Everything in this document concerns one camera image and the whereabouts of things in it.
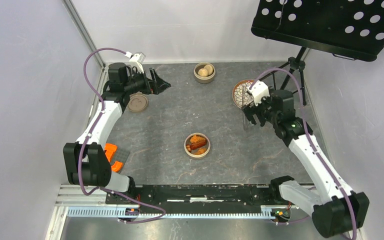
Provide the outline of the small sausage piece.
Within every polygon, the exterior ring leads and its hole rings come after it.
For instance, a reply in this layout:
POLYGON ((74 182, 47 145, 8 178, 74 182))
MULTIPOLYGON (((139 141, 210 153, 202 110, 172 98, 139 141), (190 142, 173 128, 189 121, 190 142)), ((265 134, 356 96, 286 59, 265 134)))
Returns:
POLYGON ((198 142, 198 143, 186 144, 185 147, 189 152, 191 152, 205 146, 206 144, 207 144, 207 140, 198 142))

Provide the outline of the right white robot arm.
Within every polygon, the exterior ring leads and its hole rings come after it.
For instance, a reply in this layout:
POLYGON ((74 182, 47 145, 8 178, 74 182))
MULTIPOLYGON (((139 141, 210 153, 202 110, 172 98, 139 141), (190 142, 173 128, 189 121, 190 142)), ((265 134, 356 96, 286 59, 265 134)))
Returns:
POLYGON ((356 234, 364 225, 369 198, 364 192, 355 192, 333 168, 307 122, 296 115, 293 93, 247 89, 242 95, 251 100, 241 108, 247 120, 253 125, 271 123, 276 136, 299 159, 315 186, 310 190, 291 176, 278 177, 270 182, 269 199, 275 204, 289 201, 297 205, 324 238, 349 231, 356 234))

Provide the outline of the brown lid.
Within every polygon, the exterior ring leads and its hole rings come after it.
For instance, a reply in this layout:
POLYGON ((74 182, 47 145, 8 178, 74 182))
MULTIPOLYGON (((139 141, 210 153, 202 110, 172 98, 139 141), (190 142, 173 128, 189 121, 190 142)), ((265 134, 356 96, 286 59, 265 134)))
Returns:
POLYGON ((149 105, 149 100, 144 94, 132 94, 128 102, 127 108, 132 113, 143 112, 149 105))

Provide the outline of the orange fried food piece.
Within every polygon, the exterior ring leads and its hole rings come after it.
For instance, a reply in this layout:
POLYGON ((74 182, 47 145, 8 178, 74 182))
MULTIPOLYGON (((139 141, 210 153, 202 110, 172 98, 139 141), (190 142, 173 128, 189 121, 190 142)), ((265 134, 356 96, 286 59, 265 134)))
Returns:
POLYGON ((194 155, 203 155, 203 154, 205 154, 206 153, 206 151, 207 151, 207 149, 206 148, 204 148, 204 147, 201 147, 201 148, 198 148, 197 150, 196 150, 196 152, 194 153, 194 155))

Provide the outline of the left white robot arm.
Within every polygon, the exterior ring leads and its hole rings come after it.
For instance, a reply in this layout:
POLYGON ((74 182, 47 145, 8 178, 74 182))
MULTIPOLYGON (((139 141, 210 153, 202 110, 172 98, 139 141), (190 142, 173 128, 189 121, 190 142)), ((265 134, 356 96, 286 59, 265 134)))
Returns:
POLYGON ((98 189, 118 192, 125 204, 133 203, 137 190, 133 178, 112 171, 105 153, 105 145, 115 123, 122 116, 136 93, 158 95, 171 84, 150 68, 148 78, 139 67, 124 63, 112 63, 108 68, 108 81, 103 92, 97 96, 99 105, 85 132, 75 141, 63 147, 67 179, 70 184, 80 186, 84 195, 91 195, 98 189))

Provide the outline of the round bread bun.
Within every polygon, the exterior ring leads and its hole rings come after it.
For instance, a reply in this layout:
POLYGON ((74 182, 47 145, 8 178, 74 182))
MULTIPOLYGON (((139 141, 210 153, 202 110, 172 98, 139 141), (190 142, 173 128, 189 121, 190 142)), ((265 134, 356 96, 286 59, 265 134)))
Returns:
POLYGON ((207 71, 208 76, 214 73, 214 67, 211 64, 206 64, 203 68, 207 71))

